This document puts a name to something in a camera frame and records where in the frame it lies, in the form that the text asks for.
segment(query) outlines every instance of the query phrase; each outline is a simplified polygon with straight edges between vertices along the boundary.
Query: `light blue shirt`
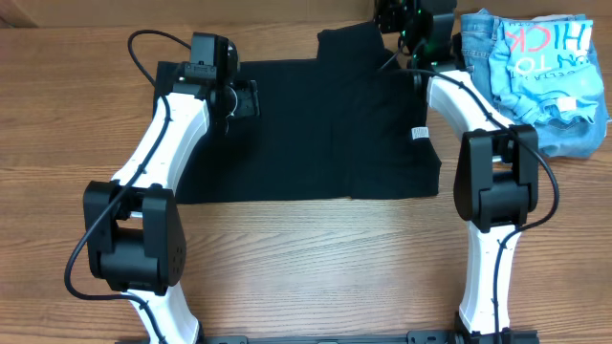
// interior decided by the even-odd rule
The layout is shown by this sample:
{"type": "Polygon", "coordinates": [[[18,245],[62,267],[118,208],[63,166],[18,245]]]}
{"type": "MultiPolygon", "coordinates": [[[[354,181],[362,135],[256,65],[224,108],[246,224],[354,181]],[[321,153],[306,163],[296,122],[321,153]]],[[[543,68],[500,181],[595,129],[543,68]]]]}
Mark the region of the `light blue shirt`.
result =
{"type": "Polygon", "coordinates": [[[527,124],[595,122],[603,81],[587,56],[592,20],[503,21],[489,57],[500,112],[527,124]]]}

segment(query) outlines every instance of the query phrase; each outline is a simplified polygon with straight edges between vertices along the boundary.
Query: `black t-shirt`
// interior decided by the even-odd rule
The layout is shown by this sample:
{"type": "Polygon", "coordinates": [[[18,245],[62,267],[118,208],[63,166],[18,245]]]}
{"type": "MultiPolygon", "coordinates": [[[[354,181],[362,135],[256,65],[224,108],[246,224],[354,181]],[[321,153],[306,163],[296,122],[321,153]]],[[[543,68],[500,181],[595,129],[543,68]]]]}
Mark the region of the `black t-shirt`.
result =
{"type": "Polygon", "coordinates": [[[412,76],[378,69],[390,57],[373,23],[324,31],[317,59],[246,62],[261,118],[223,138],[205,136],[177,190],[180,204],[352,197],[403,199],[438,193],[440,161],[412,76]]]}

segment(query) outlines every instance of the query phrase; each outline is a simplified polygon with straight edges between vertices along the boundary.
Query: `black cable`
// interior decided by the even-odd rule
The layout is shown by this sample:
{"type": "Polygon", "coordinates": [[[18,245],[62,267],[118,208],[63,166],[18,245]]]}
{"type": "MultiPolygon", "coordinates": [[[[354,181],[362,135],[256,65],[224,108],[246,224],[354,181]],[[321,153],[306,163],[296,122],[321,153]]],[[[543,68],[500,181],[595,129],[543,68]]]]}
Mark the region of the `black cable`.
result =
{"type": "Polygon", "coordinates": [[[464,85],[463,82],[461,81],[457,81],[455,79],[453,79],[452,77],[449,77],[447,75],[443,75],[440,73],[436,73],[433,71],[428,71],[428,70],[408,70],[408,69],[403,69],[401,70],[404,73],[411,73],[411,74],[415,74],[415,73],[419,73],[421,75],[429,75],[429,76],[438,76],[440,78],[442,78],[445,81],[448,81],[452,84],[455,84],[457,86],[459,86],[460,89],[465,90],[476,102],[476,104],[478,105],[478,107],[480,108],[480,110],[483,112],[483,114],[485,115],[485,117],[487,118],[487,120],[489,120],[490,122],[492,122],[493,124],[495,124],[496,126],[498,126],[500,129],[505,130],[508,135],[510,135],[510,137],[515,140],[516,142],[518,142],[518,144],[520,144],[523,148],[525,148],[532,156],[534,156],[534,158],[542,165],[542,167],[544,168],[544,171],[546,171],[546,174],[548,175],[548,178],[551,181],[551,184],[553,186],[553,205],[551,206],[551,209],[549,210],[548,214],[546,216],[544,216],[542,219],[522,226],[522,227],[518,227],[516,230],[514,230],[512,233],[508,234],[504,240],[501,241],[501,243],[499,244],[499,250],[497,251],[497,258],[495,260],[495,267],[494,267],[494,272],[493,272],[493,308],[494,308],[494,318],[495,318],[495,333],[494,333],[494,337],[493,337],[493,341],[495,344],[498,344],[499,342],[499,304],[498,304],[498,300],[497,300],[497,280],[499,277],[499,266],[501,265],[501,257],[503,255],[504,249],[506,249],[506,245],[508,244],[508,242],[518,233],[524,232],[528,229],[532,229],[535,228],[537,226],[541,226],[543,224],[545,224],[546,222],[548,222],[551,218],[553,218],[553,216],[555,215],[555,213],[557,212],[558,209],[558,204],[559,204],[559,198],[560,198],[560,193],[559,193],[559,189],[558,189],[558,183],[557,183],[557,178],[555,178],[555,174],[553,173],[553,170],[551,169],[551,167],[548,165],[548,163],[546,162],[546,160],[544,160],[542,158],[542,156],[532,147],[530,147],[527,143],[525,143],[523,140],[521,140],[516,133],[511,129],[511,128],[507,128],[506,126],[502,125],[499,121],[497,121],[493,116],[492,113],[490,113],[487,108],[485,107],[485,105],[483,104],[483,102],[480,100],[480,98],[468,87],[466,87],[466,85],[464,85]]]}
{"type": "Polygon", "coordinates": [[[389,58],[388,61],[384,62],[384,64],[382,65],[382,67],[379,68],[379,71],[383,70],[384,68],[386,68],[386,66],[388,66],[391,62],[393,62],[396,58],[398,58],[398,55],[402,52],[402,50],[405,47],[405,41],[402,43],[402,46],[400,47],[400,49],[398,49],[397,52],[395,52],[393,54],[393,56],[391,56],[391,58],[389,58]]]}
{"type": "Polygon", "coordinates": [[[421,49],[424,49],[427,45],[427,41],[424,38],[421,38],[419,43],[414,47],[414,51],[412,52],[412,60],[410,61],[410,66],[413,70],[417,69],[417,54],[421,49]]]}
{"type": "Polygon", "coordinates": [[[157,30],[138,30],[138,31],[130,34],[130,37],[127,38],[127,51],[130,53],[130,56],[132,56],[132,60],[134,61],[134,64],[136,64],[136,67],[138,67],[138,69],[141,70],[141,72],[144,74],[144,77],[146,77],[146,79],[149,80],[151,85],[153,85],[153,87],[155,87],[155,79],[142,66],[141,62],[136,58],[136,55],[134,54],[134,49],[132,48],[132,42],[134,41],[134,38],[136,38],[137,36],[139,36],[141,34],[156,34],[156,35],[161,35],[161,36],[170,38],[170,39],[172,39],[175,42],[178,42],[179,44],[183,45],[185,48],[187,48],[189,50],[191,50],[191,46],[188,45],[187,43],[185,43],[185,41],[181,40],[180,38],[178,38],[176,36],[173,36],[170,33],[160,32],[160,31],[157,31],[157,30]]]}
{"type": "MultiPolygon", "coordinates": [[[[183,46],[189,49],[191,49],[191,47],[188,44],[186,44],[184,41],[182,41],[181,39],[169,33],[158,32],[155,30],[140,30],[130,35],[130,37],[127,40],[127,50],[130,53],[130,56],[132,56],[132,60],[134,60],[134,63],[136,64],[136,66],[141,70],[141,72],[149,80],[149,82],[153,86],[155,86],[155,79],[149,74],[149,72],[142,66],[140,61],[136,58],[136,55],[134,54],[134,50],[132,48],[132,42],[134,38],[140,34],[147,34],[147,33],[162,35],[176,42],[181,43],[183,46]]],[[[66,290],[68,290],[68,292],[72,296],[79,298],[81,300],[87,300],[87,301],[129,300],[129,301],[138,303],[141,306],[141,309],[143,309],[146,312],[146,315],[148,316],[149,321],[151,322],[151,326],[153,327],[153,331],[155,332],[155,335],[159,338],[160,343],[165,344],[166,343],[165,338],[162,335],[162,332],[160,331],[160,327],[157,323],[157,320],[155,319],[155,315],[153,314],[153,311],[151,311],[151,308],[148,306],[147,302],[142,300],[139,296],[133,295],[133,294],[89,295],[89,294],[85,294],[85,293],[82,293],[76,290],[71,281],[73,266],[75,265],[75,261],[77,260],[78,255],[85,247],[85,244],[87,244],[87,241],[89,240],[89,238],[96,232],[102,219],[108,216],[111,213],[111,211],[117,209],[117,205],[119,204],[123,196],[125,196],[125,194],[129,191],[130,187],[134,185],[134,183],[138,180],[142,172],[144,172],[145,167],[149,164],[149,162],[153,158],[153,155],[155,154],[155,151],[162,143],[162,140],[164,139],[164,135],[165,135],[165,132],[167,131],[168,125],[170,124],[170,121],[172,120],[171,112],[170,112],[170,104],[168,103],[168,99],[166,98],[166,96],[162,95],[162,101],[164,102],[164,107],[165,107],[165,118],[164,118],[164,125],[162,127],[162,131],[160,132],[160,135],[157,137],[157,139],[151,146],[151,149],[146,154],[141,164],[138,166],[134,176],[125,184],[125,186],[121,189],[121,191],[117,194],[117,196],[113,198],[113,200],[104,208],[104,210],[102,210],[98,218],[94,221],[94,223],[89,228],[87,228],[87,231],[85,232],[83,237],[80,239],[78,244],[76,244],[76,247],[70,256],[68,263],[66,263],[66,269],[64,270],[64,284],[66,286],[66,290]]]]}

